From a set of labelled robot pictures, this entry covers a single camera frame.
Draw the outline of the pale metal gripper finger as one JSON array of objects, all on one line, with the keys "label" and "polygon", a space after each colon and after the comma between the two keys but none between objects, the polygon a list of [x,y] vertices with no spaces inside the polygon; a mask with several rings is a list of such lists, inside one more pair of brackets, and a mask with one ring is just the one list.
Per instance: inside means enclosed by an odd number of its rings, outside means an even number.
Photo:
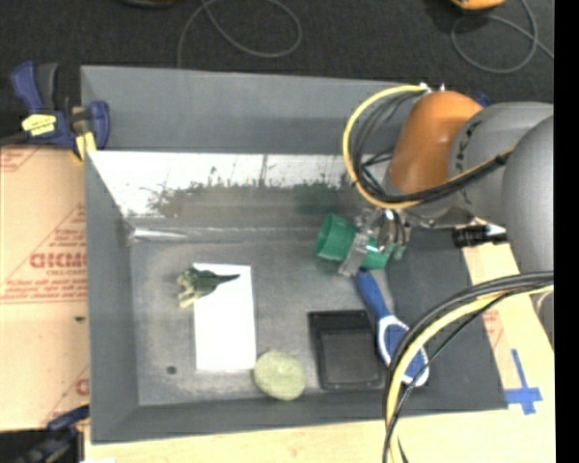
[{"label": "pale metal gripper finger", "polygon": [[369,236],[358,232],[355,234],[345,259],[339,266],[338,272],[345,277],[355,276],[360,269],[367,253]]}]

